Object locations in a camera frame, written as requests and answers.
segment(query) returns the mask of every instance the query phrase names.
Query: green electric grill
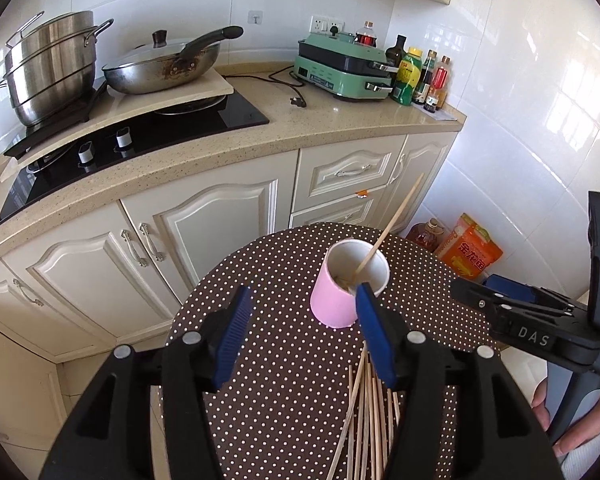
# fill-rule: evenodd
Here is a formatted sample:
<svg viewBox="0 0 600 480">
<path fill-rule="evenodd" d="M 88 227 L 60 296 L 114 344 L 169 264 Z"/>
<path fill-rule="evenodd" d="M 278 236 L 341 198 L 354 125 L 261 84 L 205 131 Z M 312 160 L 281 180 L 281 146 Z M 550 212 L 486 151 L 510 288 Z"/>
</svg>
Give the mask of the green electric grill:
<svg viewBox="0 0 600 480">
<path fill-rule="evenodd" d="M 298 41 L 296 75 L 338 97 L 384 99 L 398 72 L 379 48 L 353 43 L 350 34 L 309 34 Z"/>
</svg>

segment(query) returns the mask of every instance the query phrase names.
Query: wall outlet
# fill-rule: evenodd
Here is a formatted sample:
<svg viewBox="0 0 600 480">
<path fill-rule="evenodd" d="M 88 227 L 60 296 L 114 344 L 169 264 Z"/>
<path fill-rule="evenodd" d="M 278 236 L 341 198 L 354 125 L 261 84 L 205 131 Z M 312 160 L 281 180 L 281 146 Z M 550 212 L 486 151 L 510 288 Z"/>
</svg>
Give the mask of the wall outlet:
<svg viewBox="0 0 600 480">
<path fill-rule="evenodd" d="M 327 16 L 312 16 L 311 26 L 309 32 L 314 34 L 330 34 L 331 27 L 338 27 L 338 32 L 342 32 L 344 29 L 344 22 L 336 20 L 335 18 L 328 18 Z"/>
</svg>

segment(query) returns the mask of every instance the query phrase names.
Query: round table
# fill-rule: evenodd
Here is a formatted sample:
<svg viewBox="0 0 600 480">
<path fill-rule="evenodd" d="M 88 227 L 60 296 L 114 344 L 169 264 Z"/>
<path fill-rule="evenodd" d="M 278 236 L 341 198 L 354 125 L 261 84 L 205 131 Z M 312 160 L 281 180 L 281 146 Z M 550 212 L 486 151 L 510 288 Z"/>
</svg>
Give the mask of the round table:
<svg viewBox="0 0 600 480">
<path fill-rule="evenodd" d="M 170 339 L 197 330 L 209 311 L 249 285 L 254 310 L 233 378 L 205 394 L 208 420 L 227 479 L 326 478 L 347 411 L 349 365 L 357 369 L 357 324 L 332 330 L 318 322 L 309 297 L 331 244 L 374 243 L 380 231 L 319 223 L 264 236 L 226 257 L 193 290 L 174 318 Z M 382 244 L 391 268 L 383 306 L 447 346 L 495 346 L 482 314 L 453 302 L 454 272 L 419 246 L 390 235 Z M 455 389 L 447 387 L 439 478 L 450 478 Z M 336 478 L 346 477 L 346 446 Z"/>
</svg>

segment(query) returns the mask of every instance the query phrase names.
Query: white sleeve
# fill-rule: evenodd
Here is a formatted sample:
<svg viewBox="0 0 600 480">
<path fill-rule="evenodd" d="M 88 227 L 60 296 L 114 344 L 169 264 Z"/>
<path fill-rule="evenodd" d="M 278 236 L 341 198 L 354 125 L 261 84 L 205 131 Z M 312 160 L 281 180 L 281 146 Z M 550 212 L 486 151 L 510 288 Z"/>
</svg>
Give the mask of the white sleeve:
<svg viewBox="0 0 600 480">
<path fill-rule="evenodd" d="M 562 462 L 565 480 L 580 480 L 600 456 L 600 434 L 571 451 Z"/>
</svg>

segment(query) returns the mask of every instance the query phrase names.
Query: black glass stovetop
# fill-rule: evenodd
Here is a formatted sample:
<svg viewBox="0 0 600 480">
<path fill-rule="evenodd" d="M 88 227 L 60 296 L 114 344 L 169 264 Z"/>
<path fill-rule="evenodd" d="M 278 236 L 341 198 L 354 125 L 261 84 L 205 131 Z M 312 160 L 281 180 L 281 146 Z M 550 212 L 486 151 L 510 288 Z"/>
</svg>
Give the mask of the black glass stovetop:
<svg viewBox="0 0 600 480">
<path fill-rule="evenodd" d="M 61 148 L 66 150 L 64 155 L 59 156 L 62 153 L 59 150 L 56 153 L 58 160 L 38 173 L 30 173 L 27 168 L 21 170 L 0 211 L 0 224 L 41 198 L 114 164 L 186 140 L 267 123 L 269 120 L 255 106 L 234 91 L 219 104 L 204 110 L 182 115 L 149 112 L 112 124 Z M 116 133 L 126 126 L 129 127 L 132 143 L 128 149 L 121 150 L 116 142 Z M 81 164 L 78 150 L 89 141 L 93 143 L 93 160 L 89 164 Z M 40 160 L 38 163 L 46 164 L 48 161 Z"/>
</svg>

